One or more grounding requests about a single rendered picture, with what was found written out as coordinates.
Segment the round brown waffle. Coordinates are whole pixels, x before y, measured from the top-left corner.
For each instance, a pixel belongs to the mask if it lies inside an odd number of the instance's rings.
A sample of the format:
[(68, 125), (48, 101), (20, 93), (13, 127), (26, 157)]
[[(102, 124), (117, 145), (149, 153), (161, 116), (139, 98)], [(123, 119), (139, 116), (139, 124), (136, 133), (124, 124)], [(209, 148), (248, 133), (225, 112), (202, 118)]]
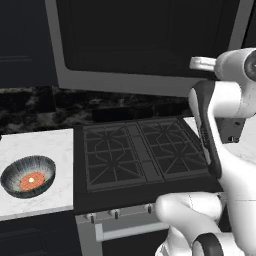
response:
[(31, 172), (22, 177), (20, 180), (20, 189), (28, 191), (41, 186), (45, 181), (44, 175), (41, 172)]

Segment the dark grey ribbed bowl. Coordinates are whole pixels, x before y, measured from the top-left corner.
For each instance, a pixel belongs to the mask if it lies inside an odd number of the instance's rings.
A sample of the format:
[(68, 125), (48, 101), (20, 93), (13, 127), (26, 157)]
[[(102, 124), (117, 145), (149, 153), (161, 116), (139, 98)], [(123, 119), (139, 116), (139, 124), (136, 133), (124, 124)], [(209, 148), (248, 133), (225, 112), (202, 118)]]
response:
[[(33, 189), (22, 190), (21, 180), (32, 172), (41, 173), (44, 176), (44, 181)], [(46, 156), (32, 155), (18, 159), (7, 166), (0, 176), (0, 183), (11, 196), (29, 199), (47, 191), (53, 184), (55, 176), (56, 165), (52, 159)]]

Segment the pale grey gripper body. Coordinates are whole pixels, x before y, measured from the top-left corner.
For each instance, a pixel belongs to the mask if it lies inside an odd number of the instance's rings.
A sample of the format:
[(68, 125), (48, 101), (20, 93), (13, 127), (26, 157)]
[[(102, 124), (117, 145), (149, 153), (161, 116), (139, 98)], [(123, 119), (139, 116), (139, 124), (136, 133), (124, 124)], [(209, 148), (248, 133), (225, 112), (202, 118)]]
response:
[(216, 64), (214, 58), (192, 57), (189, 68), (193, 70), (213, 71)]

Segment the dark wall cupboard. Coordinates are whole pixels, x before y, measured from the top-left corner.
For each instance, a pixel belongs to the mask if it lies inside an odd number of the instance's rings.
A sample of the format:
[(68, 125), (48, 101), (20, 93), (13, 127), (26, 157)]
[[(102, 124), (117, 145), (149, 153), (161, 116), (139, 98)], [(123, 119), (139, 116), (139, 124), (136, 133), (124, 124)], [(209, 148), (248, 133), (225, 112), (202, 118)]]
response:
[(56, 84), (45, 0), (0, 0), (0, 89)]
[(256, 0), (254, 0), (252, 11), (249, 17), (248, 26), (242, 43), (243, 48), (256, 48)]

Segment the silver oven front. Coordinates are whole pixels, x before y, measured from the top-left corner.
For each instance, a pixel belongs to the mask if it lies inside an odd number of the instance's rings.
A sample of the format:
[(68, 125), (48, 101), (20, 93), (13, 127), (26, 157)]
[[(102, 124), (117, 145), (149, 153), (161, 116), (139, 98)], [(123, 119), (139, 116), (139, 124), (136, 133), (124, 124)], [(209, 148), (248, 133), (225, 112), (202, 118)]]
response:
[[(147, 211), (149, 204), (152, 205), (151, 214)], [(119, 212), (118, 219), (115, 219), (114, 211)], [(91, 215), (95, 218), (94, 224), (91, 223)], [(168, 229), (164, 229), (103, 242), (96, 241), (96, 224), (102, 224), (104, 231), (114, 231), (160, 222), (156, 217), (154, 203), (78, 215), (76, 222), (83, 256), (154, 256), (168, 233)]]

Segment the black gas hob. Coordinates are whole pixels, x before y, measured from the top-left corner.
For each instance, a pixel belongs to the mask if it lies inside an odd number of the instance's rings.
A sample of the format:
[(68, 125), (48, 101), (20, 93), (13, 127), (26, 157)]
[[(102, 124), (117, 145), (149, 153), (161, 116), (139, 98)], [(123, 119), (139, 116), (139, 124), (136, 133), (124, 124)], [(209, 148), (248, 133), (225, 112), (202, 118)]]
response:
[(181, 117), (74, 128), (76, 214), (153, 203), (178, 192), (219, 192), (195, 132)]

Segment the black microwave door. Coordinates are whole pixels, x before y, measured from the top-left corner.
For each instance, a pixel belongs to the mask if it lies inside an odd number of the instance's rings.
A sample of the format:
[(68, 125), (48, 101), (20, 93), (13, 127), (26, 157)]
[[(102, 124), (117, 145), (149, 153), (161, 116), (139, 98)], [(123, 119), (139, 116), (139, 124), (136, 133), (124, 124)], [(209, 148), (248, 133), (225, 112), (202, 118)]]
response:
[(228, 49), (240, 0), (56, 0), (74, 71), (211, 79), (194, 56)]

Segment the dark base cupboard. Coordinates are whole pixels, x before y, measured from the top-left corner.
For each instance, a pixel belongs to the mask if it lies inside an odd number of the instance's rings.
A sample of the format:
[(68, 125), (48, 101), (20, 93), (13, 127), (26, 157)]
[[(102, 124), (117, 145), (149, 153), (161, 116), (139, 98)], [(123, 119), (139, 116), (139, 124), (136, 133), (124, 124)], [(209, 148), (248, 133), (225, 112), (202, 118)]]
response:
[(0, 256), (82, 256), (74, 213), (0, 221)]

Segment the dark grey box appliance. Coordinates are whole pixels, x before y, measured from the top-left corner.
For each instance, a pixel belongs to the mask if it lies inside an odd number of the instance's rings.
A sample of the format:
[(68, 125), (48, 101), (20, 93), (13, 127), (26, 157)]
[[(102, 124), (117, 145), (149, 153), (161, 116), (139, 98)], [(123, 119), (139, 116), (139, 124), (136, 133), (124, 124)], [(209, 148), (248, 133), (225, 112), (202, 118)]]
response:
[(238, 143), (244, 128), (244, 118), (216, 118), (220, 138), (223, 144)]

